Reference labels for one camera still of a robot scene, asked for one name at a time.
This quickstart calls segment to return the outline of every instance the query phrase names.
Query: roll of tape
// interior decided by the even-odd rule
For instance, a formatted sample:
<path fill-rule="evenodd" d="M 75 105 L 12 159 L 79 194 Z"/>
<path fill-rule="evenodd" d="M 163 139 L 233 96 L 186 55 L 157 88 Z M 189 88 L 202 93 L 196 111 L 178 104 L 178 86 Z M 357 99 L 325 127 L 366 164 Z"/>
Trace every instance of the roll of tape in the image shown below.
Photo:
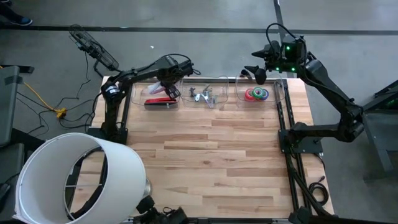
<path fill-rule="evenodd" d="M 252 93 L 253 93 L 253 89 L 252 88 L 246 90 L 246 92 L 244 93 L 244 99 L 246 101 L 253 102 L 254 101 L 254 97 L 253 97 Z"/>
<path fill-rule="evenodd" d="M 269 96 L 269 92 L 266 89 L 262 89 L 263 90 L 263 94 L 262 97 L 260 98 L 260 100 L 266 100 Z"/>
<path fill-rule="evenodd" d="M 255 97 L 256 99 L 261 99 L 261 97 L 263 96 L 263 94 L 264 94 L 264 90 L 263 90 L 262 88 L 260 88 L 260 87 L 255 87 L 255 88 L 253 89 L 252 95 L 253 95 L 253 97 Z"/>

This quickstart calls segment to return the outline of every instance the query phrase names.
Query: red tape roll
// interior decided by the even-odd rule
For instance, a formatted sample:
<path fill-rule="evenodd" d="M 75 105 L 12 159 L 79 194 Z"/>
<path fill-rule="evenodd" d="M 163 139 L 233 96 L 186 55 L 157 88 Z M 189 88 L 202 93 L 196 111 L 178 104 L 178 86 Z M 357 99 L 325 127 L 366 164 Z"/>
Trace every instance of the red tape roll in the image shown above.
<path fill-rule="evenodd" d="M 253 102 L 255 100 L 253 97 L 253 89 L 252 88 L 246 90 L 246 92 L 244 94 L 244 99 L 249 102 Z"/>

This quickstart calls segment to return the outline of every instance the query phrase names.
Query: blue tape roll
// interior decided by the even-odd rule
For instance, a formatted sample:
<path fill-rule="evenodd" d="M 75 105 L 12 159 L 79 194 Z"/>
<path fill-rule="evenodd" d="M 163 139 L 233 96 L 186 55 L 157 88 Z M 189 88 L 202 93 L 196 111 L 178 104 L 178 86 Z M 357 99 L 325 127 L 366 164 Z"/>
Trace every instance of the blue tape roll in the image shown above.
<path fill-rule="evenodd" d="M 262 94 L 262 97 L 260 98 L 260 100 L 266 100 L 269 96 L 268 91 L 266 89 L 263 89 L 263 90 L 264 91 L 263 91 L 263 94 Z"/>

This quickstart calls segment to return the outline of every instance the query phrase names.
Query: green tape roll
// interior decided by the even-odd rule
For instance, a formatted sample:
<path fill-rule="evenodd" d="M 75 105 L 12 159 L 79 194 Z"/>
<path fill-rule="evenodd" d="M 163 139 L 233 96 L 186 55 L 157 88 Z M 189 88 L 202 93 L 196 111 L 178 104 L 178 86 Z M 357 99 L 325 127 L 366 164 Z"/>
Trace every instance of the green tape roll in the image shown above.
<path fill-rule="evenodd" d="M 264 94 L 264 90 L 262 89 L 262 88 L 260 88 L 260 87 L 255 87 L 254 89 L 253 89 L 253 96 L 256 98 L 256 99 L 261 99 L 262 98 L 262 96 L 263 96 L 263 94 Z"/>

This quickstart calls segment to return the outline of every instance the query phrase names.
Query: black floor stripe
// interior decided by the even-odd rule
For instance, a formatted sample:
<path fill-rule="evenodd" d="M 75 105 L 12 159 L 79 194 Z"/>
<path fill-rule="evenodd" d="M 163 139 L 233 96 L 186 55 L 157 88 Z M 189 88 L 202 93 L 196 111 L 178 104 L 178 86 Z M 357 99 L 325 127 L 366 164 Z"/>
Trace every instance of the black floor stripe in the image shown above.
<path fill-rule="evenodd" d="M 236 33 L 265 34 L 266 29 L 251 28 L 178 28 L 178 27 L 100 27 L 83 26 L 90 32 L 192 32 L 192 33 Z M 69 26 L 29 26 L 0 25 L 0 30 L 41 30 L 68 31 Z M 310 30 L 290 29 L 294 34 L 306 35 L 398 35 L 398 30 Z M 278 34 L 278 29 L 269 29 L 270 34 Z"/>
<path fill-rule="evenodd" d="M 266 29 L 245 28 L 178 28 L 178 27 L 95 27 L 82 26 L 89 32 L 193 32 L 193 33 L 238 33 L 238 34 L 265 34 Z M 41 30 L 41 31 L 68 31 L 69 26 L 0 26 L 8 30 Z M 278 33 L 277 29 L 270 29 L 270 34 Z"/>

